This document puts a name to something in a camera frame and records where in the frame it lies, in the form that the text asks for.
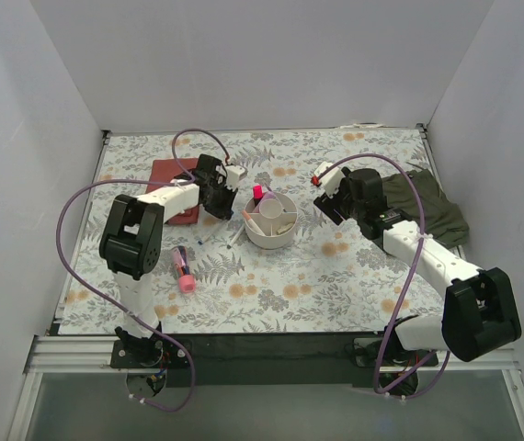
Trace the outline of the peach cap white marker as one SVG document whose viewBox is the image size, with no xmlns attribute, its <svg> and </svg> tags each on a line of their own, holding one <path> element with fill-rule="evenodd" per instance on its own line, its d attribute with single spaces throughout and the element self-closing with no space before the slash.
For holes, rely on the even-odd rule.
<svg viewBox="0 0 524 441">
<path fill-rule="evenodd" d="M 242 211 L 242 215 L 245 219 L 245 223 L 249 226 L 249 228 L 255 232 L 256 234 L 265 236 L 264 231 L 256 224 L 256 222 L 253 220 L 251 215 L 246 212 L 245 210 Z"/>
</svg>

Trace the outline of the pink black highlighter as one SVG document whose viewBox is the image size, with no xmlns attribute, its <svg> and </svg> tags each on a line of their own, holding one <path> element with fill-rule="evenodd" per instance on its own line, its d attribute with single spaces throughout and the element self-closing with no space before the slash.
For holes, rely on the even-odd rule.
<svg viewBox="0 0 524 441">
<path fill-rule="evenodd" d="M 253 187 L 253 200 L 254 207 L 256 207 L 260 202 L 262 197 L 264 197 L 264 190 L 261 185 L 256 185 Z"/>
</svg>

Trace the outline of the green cap white marker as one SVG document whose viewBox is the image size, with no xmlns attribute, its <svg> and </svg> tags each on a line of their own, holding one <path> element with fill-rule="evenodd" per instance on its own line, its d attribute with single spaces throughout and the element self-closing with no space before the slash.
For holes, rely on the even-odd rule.
<svg viewBox="0 0 524 441">
<path fill-rule="evenodd" d="M 231 249 L 235 243 L 237 242 L 237 240 L 240 238 L 240 236 L 242 235 L 242 233 L 244 232 L 245 230 L 245 225 L 242 224 L 241 227 L 238 229 L 238 231 L 234 234 L 234 236 L 230 239 L 230 241 L 226 244 L 226 248 L 227 249 Z"/>
</svg>

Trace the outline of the beige long eraser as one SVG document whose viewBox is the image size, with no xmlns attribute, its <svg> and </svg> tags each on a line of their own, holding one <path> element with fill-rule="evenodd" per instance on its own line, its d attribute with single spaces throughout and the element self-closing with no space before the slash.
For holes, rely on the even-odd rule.
<svg viewBox="0 0 524 441">
<path fill-rule="evenodd" d="M 280 226 L 279 228 L 277 228 L 277 235 L 281 235 L 288 232 L 292 227 L 293 223 Z"/>
</svg>

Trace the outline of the white round divided organizer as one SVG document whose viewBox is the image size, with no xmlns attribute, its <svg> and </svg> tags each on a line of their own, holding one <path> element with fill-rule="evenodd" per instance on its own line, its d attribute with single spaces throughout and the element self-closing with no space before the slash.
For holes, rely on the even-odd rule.
<svg viewBox="0 0 524 441">
<path fill-rule="evenodd" d="M 261 201 L 256 207 L 254 200 L 250 198 L 244 207 L 265 233 L 265 236 L 256 234 L 245 223 L 248 239 L 256 246 L 267 250 L 283 248 L 293 242 L 299 217 L 298 208 L 291 198 L 280 193 L 275 195 L 276 199 Z M 288 232 L 277 235 L 277 228 L 289 223 L 293 223 L 293 227 Z"/>
</svg>

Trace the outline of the pink clear pencil case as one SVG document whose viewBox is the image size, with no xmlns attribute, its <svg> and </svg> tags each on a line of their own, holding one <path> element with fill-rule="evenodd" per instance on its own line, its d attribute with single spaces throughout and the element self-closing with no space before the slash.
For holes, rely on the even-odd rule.
<svg viewBox="0 0 524 441">
<path fill-rule="evenodd" d="M 184 246 L 177 246 L 172 249 L 173 267 L 177 274 L 177 284 L 182 293 L 192 293 L 196 289 L 196 279 L 192 275 L 188 255 Z"/>
</svg>

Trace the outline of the blue cap white marker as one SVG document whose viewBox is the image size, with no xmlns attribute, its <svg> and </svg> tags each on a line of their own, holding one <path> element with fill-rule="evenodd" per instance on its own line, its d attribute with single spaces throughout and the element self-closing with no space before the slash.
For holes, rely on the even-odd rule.
<svg viewBox="0 0 524 441">
<path fill-rule="evenodd" d="M 203 237 L 198 239 L 198 244 L 203 245 L 205 244 L 209 239 L 211 239 L 220 229 L 222 229 L 224 226 L 223 222 L 220 222 L 218 225 L 213 227 L 209 232 L 207 232 Z"/>
</svg>

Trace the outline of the light pink highlighter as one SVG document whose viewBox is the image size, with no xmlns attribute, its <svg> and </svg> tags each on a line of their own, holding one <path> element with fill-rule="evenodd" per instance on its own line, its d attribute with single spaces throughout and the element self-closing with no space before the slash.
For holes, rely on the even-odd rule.
<svg viewBox="0 0 524 441">
<path fill-rule="evenodd" d="M 268 199 L 276 199 L 275 193 L 268 187 L 267 191 L 264 193 L 264 196 L 261 198 L 261 201 L 266 201 Z"/>
</svg>

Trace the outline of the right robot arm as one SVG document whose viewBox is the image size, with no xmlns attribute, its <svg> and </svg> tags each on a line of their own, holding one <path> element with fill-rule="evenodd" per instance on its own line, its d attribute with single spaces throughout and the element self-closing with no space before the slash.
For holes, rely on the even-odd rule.
<svg viewBox="0 0 524 441">
<path fill-rule="evenodd" d="M 324 193 L 314 205 L 335 224 L 354 220 L 362 235 L 409 266 L 442 297 L 440 316 L 399 319 L 383 345 L 385 357 L 404 365 L 417 350 L 449 351 L 470 362 L 522 335 L 509 276 L 471 264 L 419 230 L 407 213 L 389 206 L 374 169 L 351 171 L 323 162 L 312 182 Z"/>
</svg>

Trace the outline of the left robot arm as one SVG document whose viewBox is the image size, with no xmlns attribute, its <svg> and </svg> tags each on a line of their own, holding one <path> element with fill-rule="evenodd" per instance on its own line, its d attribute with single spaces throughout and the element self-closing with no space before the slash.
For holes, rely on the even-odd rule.
<svg viewBox="0 0 524 441">
<path fill-rule="evenodd" d="M 152 331 L 161 328 L 154 309 L 152 271 L 161 250 L 167 221 L 190 209 L 203 207 L 211 216 L 227 221 L 246 170 L 202 154 L 192 168 L 138 197 L 118 195 L 112 202 L 99 243 L 99 255 L 112 272 L 120 302 L 129 311 L 125 324 L 115 330 L 127 355 L 143 367 L 156 366 L 165 350 Z"/>
</svg>

